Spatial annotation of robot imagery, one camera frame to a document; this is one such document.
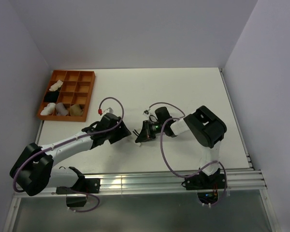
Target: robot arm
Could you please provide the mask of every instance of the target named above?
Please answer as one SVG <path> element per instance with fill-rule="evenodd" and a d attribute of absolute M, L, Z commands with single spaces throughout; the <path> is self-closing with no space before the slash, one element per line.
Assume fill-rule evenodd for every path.
<path fill-rule="evenodd" d="M 148 118 L 152 116 L 148 111 L 144 112 Z M 143 127 L 139 133 L 136 143 L 148 142 L 156 138 L 156 134 L 161 133 L 163 123 L 172 118 L 166 107 L 158 108 L 155 111 L 157 121 L 143 121 Z M 194 113 L 180 118 L 178 121 L 167 122 L 164 133 L 169 137 L 176 137 L 182 133 L 191 131 L 197 141 L 202 145 L 202 160 L 200 167 L 219 158 L 220 141 L 223 140 L 227 131 L 225 123 L 218 118 L 206 106 L 201 106 Z M 203 170 L 207 176 L 217 172 L 219 165 L 213 164 Z"/>
<path fill-rule="evenodd" d="M 120 122 L 120 119 L 112 113 L 106 113 L 100 121 L 83 128 L 81 132 L 70 138 L 43 146 L 38 146 L 35 143 L 29 144 L 11 169 L 10 176 L 14 178 L 17 170 L 25 161 L 34 154 L 46 150 L 26 164 L 16 179 L 16 182 L 29 196 L 40 193 L 46 187 L 69 187 L 76 191 L 88 191 L 92 186 L 88 181 L 85 181 L 84 175 L 76 168 L 53 169 L 53 167 L 79 152 L 102 145 L 105 140 L 113 144 L 131 135 L 124 122 Z M 120 124 L 114 130 L 96 133 L 111 129 L 119 122 Z"/>

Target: white object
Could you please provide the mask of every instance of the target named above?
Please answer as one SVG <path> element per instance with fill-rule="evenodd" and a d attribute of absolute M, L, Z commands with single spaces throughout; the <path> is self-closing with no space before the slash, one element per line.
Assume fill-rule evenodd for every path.
<path fill-rule="evenodd" d="M 50 87 L 49 91 L 56 91 L 57 89 L 59 89 L 62 86 L 62 84 L 63 84 L 63 81 L 58 80 L 56 83 L 54 83 Z"/>
<path fill-rule="evenodd" d="M 78 180 L 77 174 L 70 168 L 53 168 L 46 188 L 59 186 L 72 187 Z"/>
<path fill-rule="evenodd" d="M 40 115 L 51 115 L 55 110 L 55 103 L 49 103 L 44 109 L 41 111 Z"/>
<path fill-rule="evenodd" d="M 151 113 L 150 113 L 150 108 L 145 109 L 145 110 L 143 111 L 143 115 L 144 115 L 145 117 L 149 118 L 150 115 L 151 115 Z"/>
<path fill-rule="evenodd" d="M 220 144 L 223 143 L 224 140 L 217 142 L 213 148 L 205 147 L 202 146 L 202 158 L 200 161 L 200 168 L 204 167 L 208 163 L 219 160 L 219 149 L 220 149 Z M 203 172 L 206 175 L 212 175 L 214 174 L 219 168 L 218 163 L 214 163 L 203 169 Z"/>
<path fill-rule="evenodd" d="M 186 131 L 189 131 L 189 127 L 187 126 L 186 122 L 184 121 L 183 118 L 180 120 L 176 121 L 171 125 L 171 130 L 175 135 L 179 135 L 181 133 L 184 133 Z"/>
<path fill-rule="evenodd" d="M 86 122 L 45 121 L 39 145 L 73 136 L 82 128 L 100 120 L 100 101 L 114 96 L 125 108 L 124 123 L 129 129 L 140 128 L 145 119 L 144 109 L 155 102 L 169 102 L 184 112 L 207 106 L 226 124 L 228 130 L 220 146 L 219 160 L 227 169 L 249 168 L 242 140 L 235 123 L 230 102 L 218 68 L 176 69 L 100 69 L 96 74 Z M 151 111 L 163 105 L 155 105 Z M 121 116 L 117 102 L 106 100 L 101 109 L 111 107 Z M 172 116 L 181 117 L 173 107 L 166 106 Z M 160 152 L 159 138 L 134 146 L 124 138 L 113 145 L 84 151 L 59 166 L 73 166 L 82 173 L 135 173 L 169 171 Z M 192 132 L 176 137 L 163 137 L 163 148 L 170 166 L 175 170 L 197 170 L 200 167 L 202 146 Z"/>
<path fill-rule="evenodd" d="M 57 144 L 60 144 L 64 141 L 67 141 L 69 139 L 75 139 L 75 141 L 71 142 L 71 143 L 68 143 L 66 145 L 63 145 L 63 146 L 60 146 L 58 148 L 55 148 L 55 149 L 52 149 L 51 151 L 47 151 L 45 152 L 45 154 L 47 155 L 51 155 L 53 157 L 53 160 L 54 160 L 54 166 L 58 163 L 60 163 L 61 161 L 73 156 L 73 155 L 76 155 L 77 153 L 79 152 L 82 152 L 82 151 L 87 151 L 87 150 L 90 150 L 91 149 L 91 146 L 92 146 L 92 143 L 93 143 L 93 140 L 91 139 L 90 136 L 86 136 L 84 138 L 78 138 L 80 135 L 84 135 L 84 134 L 87 134 L 86 132 L 78 132 L 76 135 L 70 137 L 70 138 L 66 138 L 66 139 L 63 139 L 61 141 L 58 141 L 58 142 L 55 142 L 55 143 L 52 143 L 52 144 L 48 144 L 48 145 L 43 145 L 42 146 L 42 149 L 46 149 L 46 148 L 49 148 L 49 147 L 54 147 L 55 145 Z"/>
<path fill-rule="evenodd" d="M 103 114 L 101 115 L 101 117 L 103 117 L 106 113 L 111 113 L 113 114 L 114 111 L 111 107 L 108 107 L 106 110 L 103 111 Z"/>

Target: white tabletop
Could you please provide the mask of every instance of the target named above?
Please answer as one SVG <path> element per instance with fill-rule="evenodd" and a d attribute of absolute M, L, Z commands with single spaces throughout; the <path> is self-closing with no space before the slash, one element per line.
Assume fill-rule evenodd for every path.
<path fill-rule="evenodd" d="M 45 121 L 39 145 L 50 144 L 78 133 L 82 128 L 100 120 L 98 106 L 109 96 L 119 99 L 124 108 L 128 129 L 140 129 L 146 120 L 143 111 L 155 102 L 169 102 L 186 114 L 202 105 L 220 117 L 227 125 L 221 143 L 220 161 L 227 169 L 249 168 L 244 147 L 237 129 L 228 96 L 218 68 L 172 69 L 108 69 L 94 70 L 96 80 L 86 122 Z M 112 107 L 121 115 L 118 104 L 107 100 L 102 110 Z M 167 106 L 172 116 L 181 114 Z M 201 159 L 201 145 L 192 133 L 175 138 L 164 137 L 166 158 L 174 170 L 196 170 Z M 159 136 L 155 141 L 136 146 L 128 138 L 110 145 L 74 155 L 58 166 L 73 166 L 83 173 L 135 173 L 168 171 L 163 162 Z"/>

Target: gray wall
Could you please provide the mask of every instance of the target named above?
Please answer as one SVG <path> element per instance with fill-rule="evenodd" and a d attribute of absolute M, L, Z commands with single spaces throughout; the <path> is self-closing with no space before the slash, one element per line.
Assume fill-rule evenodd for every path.
<path fill-rule="evenodd" d="M 253 163 L 290 231 L 290 0 L 259 0 L 225 67 Z"/>
<path fill-rule="evenodd" d="M 10 0 L 52 68 L 224 67 L 257 0 Z"/>
<path fill-rule="evenodd" d="M 39 126 L 49 68 L 7 0 L 0 0 L 0 231 L 13 193 L 9 171 Z"/>

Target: purple cable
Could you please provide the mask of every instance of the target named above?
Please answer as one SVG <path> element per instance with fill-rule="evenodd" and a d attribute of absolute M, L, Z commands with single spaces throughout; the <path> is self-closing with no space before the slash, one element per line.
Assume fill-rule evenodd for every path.
<path fill-rule="evenodd" d="M 200 168 L 197 172 L 193 173 L 193 174 L 190 174 L 190 175 L 180 175 L 178 174 L 177 172 L 175 172 L 169 165 L 168 161 L 166 160 L 166 157 L 165 157 L 165 154 L 164 154 L 164 151 L 163 151 L 163 145 L 162 145 L 162 138 L 163 138 L 163 131 L 164 131 L 164 128 L 165 128 L 165 125 L 168 123 L 168 121 L 171 121 L 171 120 L 179 120 L 180 118 L 178 117 L 172 117 L 172 118 L 169 118 L 167 119 L 164 124 L 162 125 L 162 128 L 161 128 L 161 135 L 160 135 L 160 150 L 161 150 L 161 154 L 162 154 L 162 158 L 166 164 L 166 166 L 168 167 L 168 169 L 171 171 L 171 173 L 173 173 L 174 175 L 178 176 L 178 177 L 181 177 L 181 178 L 190 178 L 190 177 L 193 177 L 195 175 L 198 175 L 202 170 L 204 170 L 205 168 L 207 168 L 209 165 L 211 164 L 214 164 L 214 163 L 218 163 L 222 169 L 223 169 L 223 172 L 224 172 L 224 178 L 225 178 L 225 185 L 224 185 L 224 190 L 223 190 L 223 193 L 222 193 L 222 196 L 218 198 L 218 200 L 211 204 L 211 206 L 213 205 L 216 205 L 218 202 L 220 202 L 220 200 L 225 196 L 226 194 L 226 190 L 227 190 L 227 171 L 225 169 L 225 167 L 222 165 L 222 163 L 218 160 L 214 160 L 212 162 L 209 162 L 208 164 L 206 164 L 205 166 L 203 166 L 202 168 Z"/>
<path fill-rule="evenodd" d="M 173 105 L 173 104 L 170 104 L 170 103 L 167 103 L 167 102 L 156 102 L 156 103 L 154 103 L 154 104 L 151 104 L 150 106 L 149 106 L 149 108 L 151 108 L 152 106 L 154 106 L 154 105 L 158 105 L 158 104 L 164 104 L 164 105 L 170 105 L 170 106 L 172 106 L 172 107 L 174 107 L 175 109 L 177 109 L 177 110 L 179 110 L 182 114 L 183 114 L 183 116 L 182 117 L 185 117 L 186 115 L 185 115 L 185 113 L 184 113 L 184 111 L 182 111 L 181 109 L 179 109 L 177 106 L 175 106 L 175 105 Z"/>
<path fill-rule="evenodd" d="M 109 131 L 111 131 L 111 130 L 114 130 L 116 127 L 118 127 L 120 124 L 121 124 L 121 122 L 122 122 L 122 120 L 123 120 L 123 117 L 124 117 L 124 113 L 125 113 L 125 111 L 124 111 L 124 107 L 123 107 L 123 105 L 121 104 L 121 102 L 118 100 L 118 99 L 116 99 L 116 98 L 113 98 L 113 97 L 107 97 L 107 98 L 104 98 L 101 102 L 100 102 L 100 105 L 99 105 L 99 109 L 101 109 L 101 106 L 102 106 L 102 104 L 103 104 L 103 102 L 105 101 L 105 100 L 107 100 L 107 99 L 113 99 L 113 100 L 115 100 L 116 102 L 118 102 L 118 104 L 120 105 L 120 107 L 121 107 L 121 110 L 122 110 L 122 115 L 121 115 L 121 119 L 120 119 L 120 121 L 115 125 L 115 126 L 113 126 L 112 128 L 110 128 L 110 129 L 106 129 L 106 130 L 102 130 L 102 131 L 96 131 L 96 132 L 93 132 L 93 133 L 88 133 L 88 134 L 84 134 L 84 135 L 81 135 L 81 136 L 79 136 L 78 138 L 84 138 L 84 137 L 87 137 L 87 136 L 91 136 L 91 135 L 95 135 L 95 134 L 101 134 L 101 133 L 106 133 L 106 132 L 109 132 Z M 71 143 L 71 142 L 73 142 L 73 141 L 75 141 L 77 138 L 72 138 L 72 139 L 69 139 L 69 140 L 67 140 L 67 141 L 64 141 L 64 142 L 62 142 L 62 143 L 60 143 L 60 144 L 57 144 L 57 145 L 55 145 L 54 146 L 54 148 L 58 148 L 58 147 L 61 147 L 61 146 L 63 146 L 63 145 L 66 145 L 66 144 L 69 144 L 69 143 Z M 35 159 L 37 156 L 39 156 L 40 154 L 42 154 L 43 152 L 47 152 L 47 151 L 50 151 L 52 148 L 51 147 L 49 147 L 49 148 L 46 148 L 46 149 L 44 149 L 44 150 L 41 150 L 41 151 L 39 151 L 39 152 L 37 152 L 37 153 L 35 153 L 33 156 L 31 156 L 29 159 L 27 159 L 19 168 L 18 168 L 18 170 L 16 171 L 16 173 L 15 173 L 15 176 L 14 176 L 14 178 L 13 178 L 13 189 L 14 189 L 14 191 L 15 192 L 24 192 L 24 190 L 22 189 L 22 190 L 19 190 L 19 189 L 17 189 L 17 187 L 16 187 L 16 181 L 17 181 L 17 178 L 18 178 L 18 176 L 19 176 L 19 173 L 20 173 L 20 171 L 30 162 L 30 161 L 32 161 L 33 159 Z M 91 211 L 91 210 L 93 210 L 93 209 L 95 209 L 95 208 L 97 208 L 97 206 L 99 205 L 99 202 L 100 202 L 100 200 L 98 200 L 98 204 L 94 207 L 94 208 L 92 208 L 92 209 L 89 209 L 89 211 Z"/>

